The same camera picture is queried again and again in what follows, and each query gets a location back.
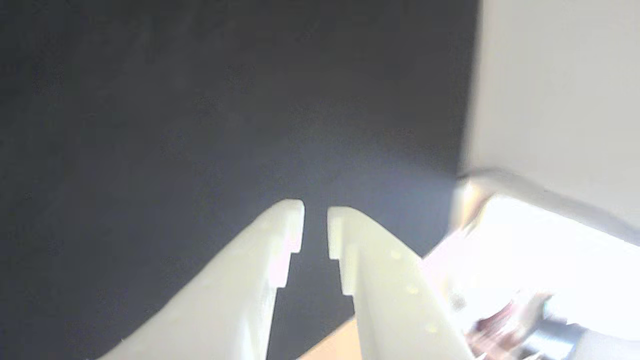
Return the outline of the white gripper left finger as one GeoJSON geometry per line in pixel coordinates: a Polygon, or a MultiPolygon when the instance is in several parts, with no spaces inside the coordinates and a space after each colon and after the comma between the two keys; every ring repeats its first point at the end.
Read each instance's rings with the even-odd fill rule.
{"type": "Polygon", "coordinates": [[[284,199],[236,235],[104,360],[264,360],[275,299],[302,248],[300,199],[284,199]]]}

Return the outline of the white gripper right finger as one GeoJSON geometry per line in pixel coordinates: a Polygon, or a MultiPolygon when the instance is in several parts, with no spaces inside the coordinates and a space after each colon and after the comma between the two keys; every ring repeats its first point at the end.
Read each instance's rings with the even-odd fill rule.
{"type": "Polygon", "coordinates": [[[327,210],[329,257],[352,298],[364,360],[473,360],[423,260],[358,209],[327,210]]]}

